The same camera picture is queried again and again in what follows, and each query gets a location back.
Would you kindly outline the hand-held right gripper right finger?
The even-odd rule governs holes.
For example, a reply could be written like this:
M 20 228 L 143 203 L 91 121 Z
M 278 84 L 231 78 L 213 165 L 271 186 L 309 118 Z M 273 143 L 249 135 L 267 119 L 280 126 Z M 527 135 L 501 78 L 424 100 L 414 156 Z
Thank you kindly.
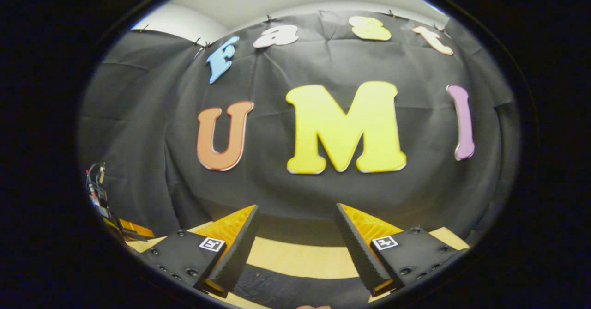
M 333 220 L 359 277 L 374 297 L 427 279 L 469 248 L 446 228 L 403 230 L 341 203 L 334 208 Z

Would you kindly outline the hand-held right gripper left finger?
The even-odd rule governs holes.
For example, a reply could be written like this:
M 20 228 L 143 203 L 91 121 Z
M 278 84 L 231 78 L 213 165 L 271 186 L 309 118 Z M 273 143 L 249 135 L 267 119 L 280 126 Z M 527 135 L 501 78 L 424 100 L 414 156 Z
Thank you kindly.
M 225 298 L 238 282 L 258 228 L 259 207 L 251 205 L 196 232 L 176 230 L 140 257 L 178 283 Z

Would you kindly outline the black backdrop cloth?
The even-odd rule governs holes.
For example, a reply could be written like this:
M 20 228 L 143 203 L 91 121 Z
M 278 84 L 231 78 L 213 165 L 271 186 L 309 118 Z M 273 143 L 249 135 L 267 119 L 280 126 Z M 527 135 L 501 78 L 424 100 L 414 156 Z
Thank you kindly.
M 258 205 L 258 235 L 313 246 L 342 246 L 335 205 L 352 206 L 399 228 L 446 227 L 468 243 L 508 197 L 519 160 L 519 116 L 509 82 L 460 23 L 439 32 L 441 54 L 413 29 L 418 21 L 377 12 L 319 11 L 234 32 L 231 67 L 209 84 L 208 49 L 163 32 L 129 31 L 106 54 L 81 108 L 83 167 L 105 162 L 111 210 L 157 237 Z M 314 122 L 335 101 L 347 112 L 368 80 L 393 84 L 405 168 L 371 173 L 326 168 L 292 174 L 302 96 Z

